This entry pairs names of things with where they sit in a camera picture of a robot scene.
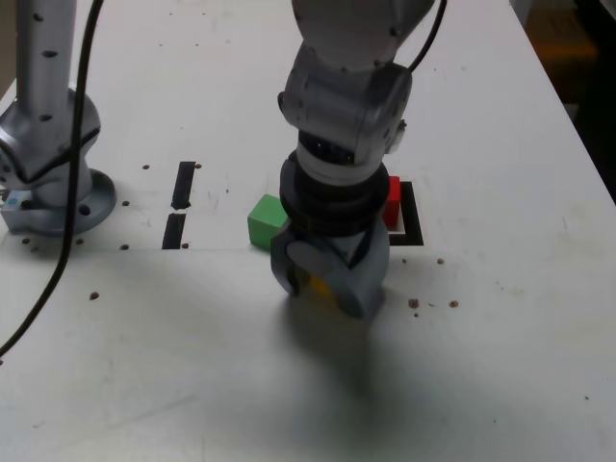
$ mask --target red cube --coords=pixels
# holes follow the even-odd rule
[[[397,176],[389,177],[389,196],[387,197],[387,205],[383,212],[383,221],[388,228],[394,228],[398,225],[398,216],[400,210],[400,179]]]

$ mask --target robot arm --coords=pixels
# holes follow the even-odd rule
[[[325,282],[339,306],[370,317],[389,260],[380,218],[389,190],[381,161],[411,89],[393,59],[433,0],[294,0],[304,41],[280,98],[299,132],[280,197],[290,219],[272,242],[271,267],[298,293]],[[2,215],[14,231],[62,235],[66,151],[74,91],[68,87],[76,0],[17,2],[17,98],[0,116],[0,184],[12,190]],[[81,156],[100,121],[87,99]],[[77,233],[114,208],[111,180],[82,161]]]
[[[412,82],[393,59],[432,3],[293,2],[303,43],[279,101],[299,137],[281,171],[290,219],[272,242],[271,267],[292,294],[310,278],[324,282],[355,318],[376,311],[389,260],[381,161]]]
[[[76,0],[19,0],[16,6],[17,97],[0,116],[0,185],[11,190],[2,216],[12,232],[61,236],[75,103],[68,79]],[[84,159],[99,131],[98,112],[86,98],[76,233],[101,222],[116,204],[111,179]]]

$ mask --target black wire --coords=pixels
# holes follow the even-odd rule
[[[0,347],[0,365],[2,358],[15,346],[19,339],[30,328],[34,320],[39,315],[49,297],[53,294],[60,278],[66,268],[66,262],[70,254],[70,246],[75,232],[75,213],[77,208],[77,187],[79,183],[79,165],[81,163],[81,124],[84,118],[84,102],[86,99],[86,83],[88,81],[88,67],[90,65],[90,52],[94,40],[96,21],[105,0],[93,0],[90,7],[90,15],[84,32],[84,39],[81,45],[81,56],[79,58],[79,73],[77,75],[77,88],[75,90],[75,107],[73,111],[73,124],[70,136],[70,160],[68,169],[68,193],[66,198],[66,217],[64,222],[64,237],[62,251],[58,259],[58,265],[54,270],[47,287],[40,295],[35,306],[32,308],[24,322],[17,328],[9,340]]]
[[[445,8],[447,7],[447,0],[441,0],[439,5],[439,9],[436,12],[436,17],[434,18],[434,24],[432,24],[432,30],[430,30],[430,34],[427,36],[425,43],[423,44],[422,49],[420,50],[420,54],[417,55],[415,61],[408,66],[408,70],[413,72],[417,67],[422,63],[427,55],[430,46],[432,46],[432,42],[436,39],[436,34],[439,32],[439,28],[441,27],[441,22],[443,22],[443,16],[445,15]]]

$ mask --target green cube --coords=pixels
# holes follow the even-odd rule
[[[250,242],[264,250],[270,250],[271,238],[287,221],[287,213],[280,199],[265,194],[248,216],[248,235]]]

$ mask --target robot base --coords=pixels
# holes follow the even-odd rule
[[[75,234],[92,229],[112,212],[116,205],[114,182],[105,173],[91,169],[90,194],[77,204]],[[32,232],[44,236],[64,233],[65,207],[38,207],[30,191],[11,191],[1,214],[12,233]]]

